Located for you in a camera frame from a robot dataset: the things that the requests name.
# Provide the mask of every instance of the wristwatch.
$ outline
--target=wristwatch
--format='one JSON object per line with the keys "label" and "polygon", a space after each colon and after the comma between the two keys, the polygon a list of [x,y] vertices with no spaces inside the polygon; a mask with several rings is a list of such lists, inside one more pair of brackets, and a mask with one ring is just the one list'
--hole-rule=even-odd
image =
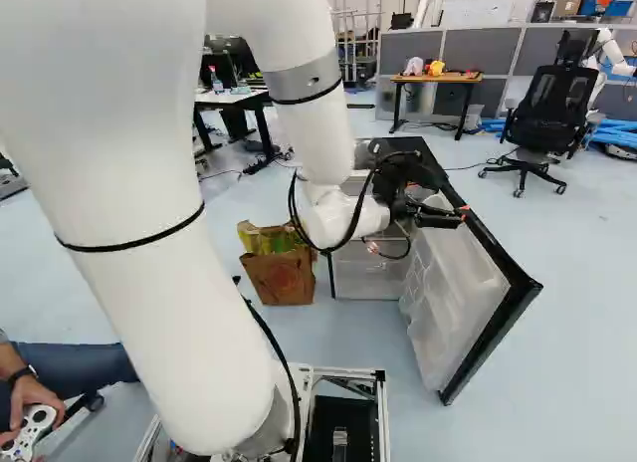
{"label": "wristwatch", "polygon": [[7,379],[7,384],[9,384],[9,387],[11,388],[11,390],[13,390],[13,387],[16,385],[16,382],[18,381],[18,379],[25,375],[33,375],[36,379],[38,378],[38,373],[36,372],[36,370],[30,364],[26,365],[20,370],[15,371]]}

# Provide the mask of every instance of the person's arm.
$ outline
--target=person's arm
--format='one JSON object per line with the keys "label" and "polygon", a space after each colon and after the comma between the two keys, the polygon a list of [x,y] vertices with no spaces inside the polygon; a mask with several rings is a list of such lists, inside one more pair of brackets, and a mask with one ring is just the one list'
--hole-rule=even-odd
{"label": "person's arm", "polygon": [[[4,331],[0,330],[0,379],[6,381],[12,374],[26,366],[27,364],[9,343]],[[57,428],[64,420],[67,408],[64,402],[33,375],[23,375],[16,380],[11,391],[11,421],[9,424],[11,432],[0,434],[0,445],[18,436],[24,406],[29,404],[46,404],[55,408],[58,414],[54,428]]]}
{"label": "person's arm", "polygon": [[0,330],[0,379],[7,380],[26,365],[9,343],[5,332]]}

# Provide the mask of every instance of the chair wheel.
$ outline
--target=chair wheel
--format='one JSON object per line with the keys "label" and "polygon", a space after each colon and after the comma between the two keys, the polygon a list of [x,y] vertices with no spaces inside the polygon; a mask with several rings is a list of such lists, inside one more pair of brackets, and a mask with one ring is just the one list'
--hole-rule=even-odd
{"label": "chair wheel", "polygon": [[96,394],[87,402],[87,409],[89,412],[97,412],[102,407],[104,407],[104,396],[101,394]]}

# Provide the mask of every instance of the person's hand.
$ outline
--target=person's hand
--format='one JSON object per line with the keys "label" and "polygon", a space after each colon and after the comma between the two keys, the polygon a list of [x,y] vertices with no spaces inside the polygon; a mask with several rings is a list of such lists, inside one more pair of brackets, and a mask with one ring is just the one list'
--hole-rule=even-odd
{"label": "person's hand", "polygon": [[24,415],[24,406],[30,404],[50,405],[57,410],[54,429],[57,429],[64,420],[67,406],[54,392],[47,389],[31,375],[20,377],[11,392],[11,421],[9,423],[11,431],[0,434],[0,445],[18,436]]}

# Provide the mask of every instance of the water bottle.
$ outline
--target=water bottle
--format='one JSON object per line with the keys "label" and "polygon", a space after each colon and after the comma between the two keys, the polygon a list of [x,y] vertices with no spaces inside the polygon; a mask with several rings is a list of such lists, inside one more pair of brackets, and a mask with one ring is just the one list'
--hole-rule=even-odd
{"label": "water bottle", "polygon": [[223,94],[223,82],[219,80],[217,77],[217,72],[215,66],[209,66],[210,69],[210,81],[212,82],[212,90],[215,91],[215,94]]}

